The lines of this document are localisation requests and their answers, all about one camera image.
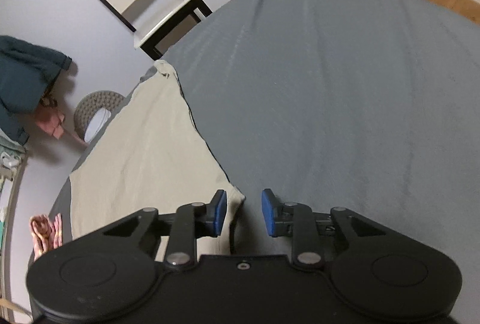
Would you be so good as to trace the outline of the olive beige garment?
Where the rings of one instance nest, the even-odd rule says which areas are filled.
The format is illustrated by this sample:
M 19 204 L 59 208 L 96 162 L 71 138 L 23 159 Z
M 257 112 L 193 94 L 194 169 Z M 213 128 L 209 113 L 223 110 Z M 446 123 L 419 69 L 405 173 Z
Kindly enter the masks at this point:
M 217 238 L 199 239 L 199 254 L 230 254 L 230 225 L 245 197 L 233 186 L 194 125 L 172 65 L 154 64 L 69 177 L 71 230 L 78 239 L 143 208 L 173 214 L 227 193 Z

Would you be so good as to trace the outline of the grey bed sheet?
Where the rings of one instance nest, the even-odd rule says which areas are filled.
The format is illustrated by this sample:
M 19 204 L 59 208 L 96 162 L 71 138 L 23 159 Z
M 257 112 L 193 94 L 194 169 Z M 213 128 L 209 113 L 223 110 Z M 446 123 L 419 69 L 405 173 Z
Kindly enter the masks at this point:
M 160 60 L 245 199 L 230 250 L 285 253 L 260 194 L 430 245 L 479 321 L 479 26 L 425 0 L 232 0 Z

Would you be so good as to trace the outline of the white bowl in basket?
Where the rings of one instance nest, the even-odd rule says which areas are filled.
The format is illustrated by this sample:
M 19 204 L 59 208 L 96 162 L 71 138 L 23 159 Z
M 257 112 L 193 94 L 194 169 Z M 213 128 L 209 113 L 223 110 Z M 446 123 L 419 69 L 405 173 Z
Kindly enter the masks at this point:
M 100 108 L 90 119 L 85 129 L 84 142 L 89 144 L 100 132 L 111 116 L 111 111 L 105 108 Z

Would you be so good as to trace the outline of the woven grey basket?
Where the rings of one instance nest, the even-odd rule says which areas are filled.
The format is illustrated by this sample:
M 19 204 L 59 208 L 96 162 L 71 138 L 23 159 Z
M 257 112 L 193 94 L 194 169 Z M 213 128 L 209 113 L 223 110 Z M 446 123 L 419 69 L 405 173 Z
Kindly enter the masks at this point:
M 125 98 L 116 91 L 95 91 L 84 97 L 75 109 L 73 115 L 76 134 L 84 140 L 86 127 L 100 109 L 105 108 L 113 113 Z

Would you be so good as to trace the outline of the pink striped folded cloth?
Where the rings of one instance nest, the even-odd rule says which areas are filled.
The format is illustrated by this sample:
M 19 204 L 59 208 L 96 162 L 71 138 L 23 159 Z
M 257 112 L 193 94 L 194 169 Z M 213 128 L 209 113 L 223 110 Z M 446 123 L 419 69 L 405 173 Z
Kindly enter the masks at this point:
M 32 236 L 34 261 L 63 245 L 61 214 L 56 214 L 53 220 L 45 214 L 32 216 L 29 220 L 29 230 Z

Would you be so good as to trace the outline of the pink hanging garment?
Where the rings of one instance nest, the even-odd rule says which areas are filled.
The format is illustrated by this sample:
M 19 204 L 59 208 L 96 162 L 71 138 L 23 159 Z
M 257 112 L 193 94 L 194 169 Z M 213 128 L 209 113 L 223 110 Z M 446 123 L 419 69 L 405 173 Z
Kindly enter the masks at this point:
M 40 99 L 32 117 L 36 125 L 47 135 L 57 140 L 68 135 L 82 146 L 87 146 L 77 133 L 64 126 L 65 114 L 60 110 L 58 101 L 52 95 L 44 95 Z

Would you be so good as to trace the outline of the dark teal hanging jacket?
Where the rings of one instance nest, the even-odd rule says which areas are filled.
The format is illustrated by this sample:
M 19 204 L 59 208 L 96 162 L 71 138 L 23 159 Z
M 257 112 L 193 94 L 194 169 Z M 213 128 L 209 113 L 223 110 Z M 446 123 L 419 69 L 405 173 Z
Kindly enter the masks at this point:
M 12 36 L 1 37 L 1 130 L 24 146 L 29 140 L 19 114 L 32 114 L 72 58 Z

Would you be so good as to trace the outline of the cluttered wall shelf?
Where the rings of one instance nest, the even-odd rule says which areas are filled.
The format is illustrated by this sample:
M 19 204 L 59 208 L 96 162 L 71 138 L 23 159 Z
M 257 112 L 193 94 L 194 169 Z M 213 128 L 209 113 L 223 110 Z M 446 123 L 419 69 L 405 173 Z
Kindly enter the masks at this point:
M 1 273 L 3 277 L 7 273 L 9 240 L 26 157 L 26 148 L 10 139 L 1 130 L 1 195 L 7 197 L 7 204 L 1 207 Z

